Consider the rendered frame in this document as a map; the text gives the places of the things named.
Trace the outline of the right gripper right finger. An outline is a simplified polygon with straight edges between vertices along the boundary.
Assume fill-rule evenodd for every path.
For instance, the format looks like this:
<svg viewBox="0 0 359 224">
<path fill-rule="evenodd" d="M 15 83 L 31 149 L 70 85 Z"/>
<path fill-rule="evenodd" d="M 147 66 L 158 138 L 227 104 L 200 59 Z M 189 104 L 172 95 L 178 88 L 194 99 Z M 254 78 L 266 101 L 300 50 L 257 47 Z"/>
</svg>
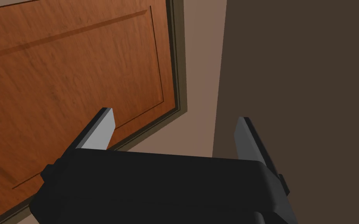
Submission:
<svg viewBox="0 0 359 224">
<path fill-rule="evenodd" d="M 259 161 L 276 177 L 279 173 L 249 117 L 238 117 L 234 131 L 238 159 Z"/>
</svg>

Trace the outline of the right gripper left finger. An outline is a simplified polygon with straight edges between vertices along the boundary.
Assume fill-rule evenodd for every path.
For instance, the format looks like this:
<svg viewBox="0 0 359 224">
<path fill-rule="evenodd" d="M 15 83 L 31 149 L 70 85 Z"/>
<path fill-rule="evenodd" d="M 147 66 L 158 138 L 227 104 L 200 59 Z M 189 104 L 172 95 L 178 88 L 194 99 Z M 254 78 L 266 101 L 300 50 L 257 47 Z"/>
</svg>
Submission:
<svg viewBox="0 0 359 224">
<path fill-rule="evenodd" d="M 106 150 L 116 124 L 112 108 L 103 107 L 87 124 L 78 137 L 70 144 L 70 149 Z"/>
</svg>

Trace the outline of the brown wooden door leaf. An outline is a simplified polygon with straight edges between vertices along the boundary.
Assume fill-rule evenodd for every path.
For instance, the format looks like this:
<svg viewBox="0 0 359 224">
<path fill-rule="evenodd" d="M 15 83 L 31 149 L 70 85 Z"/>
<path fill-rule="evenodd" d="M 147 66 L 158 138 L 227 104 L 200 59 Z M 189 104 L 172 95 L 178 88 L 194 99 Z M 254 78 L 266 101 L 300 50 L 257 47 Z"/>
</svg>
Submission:
<svg viewBox="0 0 359 224">
<path fill-rule="evenodd" d="M 166 0 L 0 7 L 0 215 L 35 194 L 102 107 L 109 146 L 175 108 Z"/>
</svg>

